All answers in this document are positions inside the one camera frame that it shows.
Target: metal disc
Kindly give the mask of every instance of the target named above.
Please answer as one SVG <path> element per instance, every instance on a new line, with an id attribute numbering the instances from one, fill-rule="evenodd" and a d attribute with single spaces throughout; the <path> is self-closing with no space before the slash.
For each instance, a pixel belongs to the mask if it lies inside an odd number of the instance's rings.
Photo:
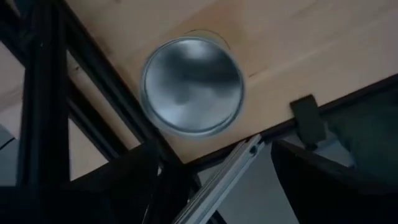
<path id="1" fill-rule="evenodd" d="M 211 136 L 238 115 L 243 86 L 235 61 L 222 47 L 199 37 L 181 37 L 148 59 L 141 103 L 160 129 L 181 136 Z"/>

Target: wooden surface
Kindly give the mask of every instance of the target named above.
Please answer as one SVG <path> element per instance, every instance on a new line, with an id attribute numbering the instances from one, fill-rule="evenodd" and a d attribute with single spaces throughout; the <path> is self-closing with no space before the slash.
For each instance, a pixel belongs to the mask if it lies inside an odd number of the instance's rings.
<path id="1" fill-rule="evenodd" d="M 195 29 L 221 35 L 245 76 L 239 119 L 206 140 L 164 134 L 188 162 L 398 72 L 396 0 L 67 0 L 137 96 L 146 57 Z"/>

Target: circular hole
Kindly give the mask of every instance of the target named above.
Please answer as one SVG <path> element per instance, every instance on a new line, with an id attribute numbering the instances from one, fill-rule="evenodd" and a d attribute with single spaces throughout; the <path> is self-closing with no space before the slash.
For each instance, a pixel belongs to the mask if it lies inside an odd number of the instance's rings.
<path id="1" fill-rule="evenodd" d="M 251 149 L 250 149 L 250 154 L 252 154 L 252 155 L 256 155 L 257 154 L 257 147 L 256 146 L 253 146 Z"/>

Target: black metal frame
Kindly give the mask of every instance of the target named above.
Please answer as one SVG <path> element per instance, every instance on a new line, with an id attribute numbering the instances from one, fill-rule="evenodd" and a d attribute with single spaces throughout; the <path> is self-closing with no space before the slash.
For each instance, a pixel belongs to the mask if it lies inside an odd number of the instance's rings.
<path id="1" fill-rule="evenodd" d="M 60 185 L 70 181 L 65 26 L 49 1 L 29 22 L 17 184 Z"/>
<path id="2" fill-rule="evenodd" d="M 63 117 L 66 116 L 66 104 L 54 103 L 54 101 L 56 99 L 63 101 L 61 99 L 66 98 L 67 85 L 69 89 L 68 105 L 71 118 L 105 158 L 107 158 L 107 160 L 116 159 L 128 152 L 128 149 L 126 149 L 123 143 L 112 132 L 104 119 L 96 112 L 74 84 L 67 79 L 65 74 L 66 65 L 64 63 L 66 62 L 66 48 L 71 52 L 73 57 L 81 65 L 93 83 L 99 88 L 100 92 L 109 101 L 113 109 L 136 138 L 138 138 L 140 142 L 155 141 L 160 146 L 159 153 L 162 163 L 167 170 L 171 169 L 176 171 L 175 169 L 177 168 L 183 168 L 190 172 L 191 175 L 194 174 L 193 179 L 195 179 L 197 172 L 221 163 L 234 149 L 236 143 L 183 165 L 181 160 L 168 145 L 167 141 L 160 134 L 159 130 L 146 118 L 138 101 L 134 98 L 129 88 L 122 81 L 104 53 L 102 53 L 100 48 L 95 44 L 95 41 L 91 38 L 76 15 L 74 15 L 73 11 L 68 7 L 67 3 L 65 3 L 64 0 L 55 1 L 55 3 L 57 7 L 56 10 L 61 16 L 54 13 L 53 10 L 55 9 L 52 8 L 52 12 L 49 10 L 42 14 L 36 12 L 34 15 L 23 15 L 22 17 L 25 19 L 24 22 L 19 22 L 19 18 L 5 5 L 5 3 L 0 2 L 0 13 L 2 14 L 2 20 L 0 21 L 1 40 L 15 57 L 27 67 L 28 71 L 24 87 L 21 150 L 29 151 L 30 156 L 29 154 L 21 154 L 21 164 L 26 165 L 21 167 L 21 184 L 60 184 L 64 182 L 66 176 L 69 175 L 65 169 L 68 165 L 66 161 L 61 159 L 62 156 L 66 155 L 65 148 L 68 149 L 68 141 L 67 139 L 65 140 L 65 136 L 67 135 L 64 135 L 65 122 L 62 121 L 62 125 L 54 124 L 56 123 L 54 121 L 63 119 Z M 35 16 L 35 20 L 30 20 L 31 16 Z M 20 30 L 18 27 L 23 23 L 25 27 Z M 41 32 L 31 35 L 31 25 L 35 27 L 35 30 L 41 30 Z M 42 52 L 38 49 L 42 47 L 43 43 L 41 43 L 41 41 L 43 40 L 48 41 L 48 49 Z M 25 52 L 33 52 L 35 55 L 27 55 Z M 51 59 L 61 63 L 55 63 L 52 66 L 46 65 L 45 62 L 50 62 Z M 61 73 L 62 80 L 51 77 L 53 71 Z M 42 86 L 42 83 L 38 82 L 39 75 L 42 77 L 40 81 L 46 82 L 45 86 L 52 86 L 53 88 L 39 88 Z M 319 107 L 320 115 L 326 117 L 370 95 L 384 91 L 397 83 L 398 75 L 391 76 Z M 58 113 L 50 113 L 49 108 L 55 108 Z M 49 132 L 49 130 L 56 129 L 56 127 L 58 128 L 57 132 Z M 268 142 L 289 131 L 295 130 L 295 128 L 295 121 L 290 119 L 277 126 L 264 130 L 260 132 L 260 134 L 263 140 Z M 53 136 L 50 143 L 44 141 L 44 138 L 48 139 L 49 136 Z M 31 144 L 31 141 L 36 142 L 35 147 L 28 149 L 28 146 L 34 145 Z M 60 150 L 51 151 L 50 149 L 53 148 L 59 148 Z M 61 178 L 57 180 L 50 180 L 49 176 L 54 168 L 52 167 L 49 169 L 51 172 L 43 170 L 54 164 L 55 167 L 59 167 L 59 170 L 64 175 L 61 175 Z M 31 169 L 26 169 L 26 167 L 34 166 L 37 168 L 37 173 L 31 171 Z M 170 179 L 173 179 L 175 174 L 179 172 L 180 171 L 173 172 L 173 175 L 164 179 L 170 182 Z M 158 191 L 157 195 L 161 197 L 170 197 L 169 193 L 162 193 L 162 191 Z M 154 200 L 154 204 L 152 204 L 151 207 L 155 210 L 151 210 L 151 213 L 159 213 L 157 209 L 164 209 L 164 206 L 158 208 L 161 205 L 156 203 L 159 202 Z"/>

